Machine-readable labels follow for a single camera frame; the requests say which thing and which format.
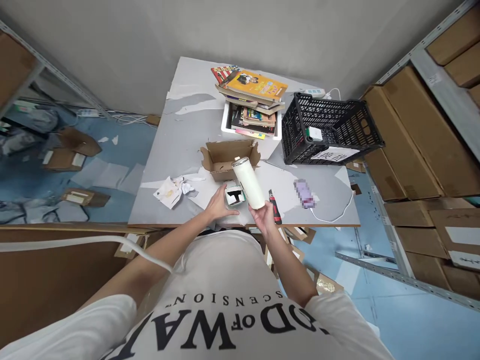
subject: stack of books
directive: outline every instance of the stack of books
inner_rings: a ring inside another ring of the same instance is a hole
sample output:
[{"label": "stack of books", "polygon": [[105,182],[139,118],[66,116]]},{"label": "stack of books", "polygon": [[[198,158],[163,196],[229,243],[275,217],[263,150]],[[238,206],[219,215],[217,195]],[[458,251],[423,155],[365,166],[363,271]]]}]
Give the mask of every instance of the stack of books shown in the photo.
[{"label": "stack of books", "polygon": [[231,103],[231,128],[257,139],[273,136],[288,85],[238,66],[213,67],[211,72],[217,90]]}]

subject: person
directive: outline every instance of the person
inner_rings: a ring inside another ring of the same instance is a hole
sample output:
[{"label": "person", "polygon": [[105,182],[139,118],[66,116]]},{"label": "person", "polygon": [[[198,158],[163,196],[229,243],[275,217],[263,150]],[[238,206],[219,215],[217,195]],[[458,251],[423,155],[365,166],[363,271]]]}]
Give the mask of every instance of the person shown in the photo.
[{"label": "person", "polygon": [[197,236],[238,215],[221,186],[206,209],[147,250],[173,266],[153,311],[137,305],[168,271],[141,256],[76,313],[0,350],[0,359],[392,359],[344,293],[319,294],[281,237],[273,206],[249,208],[285,297],[258,242],[238,230]]}]

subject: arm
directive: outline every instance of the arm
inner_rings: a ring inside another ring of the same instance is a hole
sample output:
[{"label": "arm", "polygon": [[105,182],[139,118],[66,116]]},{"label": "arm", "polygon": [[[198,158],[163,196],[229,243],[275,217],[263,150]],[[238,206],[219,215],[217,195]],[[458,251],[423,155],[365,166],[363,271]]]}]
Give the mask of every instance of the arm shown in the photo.
[{"label": "arm", "polygon": [[317,288],[275,226],[272,203],[265,201],[265,206],[258,210],[248,208],[270,250],[286,295],[304,308],[312,297],[318,295]]},{"label": "arm", "polygon": [[[228,210],[225,207],[226,187],[226,185],[222,185],[218,188],[205,211],[162,237],[146,252],[173,267],[190,243],[208,224],[225,216],[238,215],[237,210]],[[97,300],[115,294],[131,296],[138,306],[150,288],[159,282],[167,272],[163,267],[137,256],[83,304],[81,309]]]}]

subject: white t-shirt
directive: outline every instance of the white t-shirt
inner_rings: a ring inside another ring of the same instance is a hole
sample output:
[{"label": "white t-shirt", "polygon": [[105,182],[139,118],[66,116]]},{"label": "white t-shirt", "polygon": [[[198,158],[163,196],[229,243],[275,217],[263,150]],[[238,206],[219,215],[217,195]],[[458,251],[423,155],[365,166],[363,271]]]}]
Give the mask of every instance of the white t-shirt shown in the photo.
[{"label": "white t-shirt", "polygon": [[343,293],[301,308],[282,295],[255,239],[199,236],[154,310],[133,326],[127,295],[101,299],[0,350],[0,359],[393,359]]}]

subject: hand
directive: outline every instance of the hand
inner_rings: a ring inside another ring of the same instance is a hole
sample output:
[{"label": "hand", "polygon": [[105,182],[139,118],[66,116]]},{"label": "hand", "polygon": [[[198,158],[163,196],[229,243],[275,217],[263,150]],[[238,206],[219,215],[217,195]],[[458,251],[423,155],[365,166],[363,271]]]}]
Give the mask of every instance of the hand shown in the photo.
[{"label": "hand", "polygon": [[218,188],[216,193],[211,197],[210,202],[206,206],[205,213],[209,215],[211,221],[217,220],[230,215],[240,214],[238,210],[230,210],[225,205],[225,189],[227,184],[223,184]]},{"label": "hand", "polygon": [[269,234],[272,234],[272,232],[277,231],[274,221],[274,206],[270,201],[265,201],[265,206],[258,210],[254,210],[248,205],[248,210],[250,210],[250,214],[253,217],[253,220],[255,220],[255,224],[264,236],[268,236]]}]

